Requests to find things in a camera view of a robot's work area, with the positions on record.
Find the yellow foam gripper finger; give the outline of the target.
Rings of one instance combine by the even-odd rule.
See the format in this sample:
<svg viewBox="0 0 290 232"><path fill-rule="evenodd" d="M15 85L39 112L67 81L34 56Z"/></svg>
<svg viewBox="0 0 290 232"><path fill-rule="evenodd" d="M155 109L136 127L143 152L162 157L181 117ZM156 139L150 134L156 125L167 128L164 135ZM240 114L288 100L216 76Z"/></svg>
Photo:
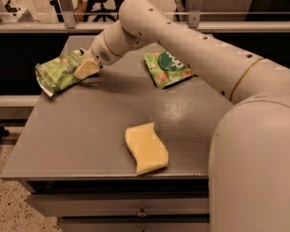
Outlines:
<svg viewBox="0 0 290 232"><path fill-rule="evenodd" d="M87 78L90 75L93 75L95 73L98 73L100 71L100 65L96 62L94 62L91 59L87 59L84 61L80 66L78 66L73 73L73 75L79 79L83 80Z"/></svg>

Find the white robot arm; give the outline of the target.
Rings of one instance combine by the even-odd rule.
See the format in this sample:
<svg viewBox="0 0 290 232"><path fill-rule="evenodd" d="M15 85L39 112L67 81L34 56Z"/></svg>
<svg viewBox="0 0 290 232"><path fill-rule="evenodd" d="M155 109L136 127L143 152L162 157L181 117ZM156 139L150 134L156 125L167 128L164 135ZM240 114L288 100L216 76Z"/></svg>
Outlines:
<svg viewBox="0 0 290 232"><path fill-rule="evenodd" d="M209 150L211 232L290 232L290 69L126 0L85 55L112 65L157 43L230 107Z"/></svg>

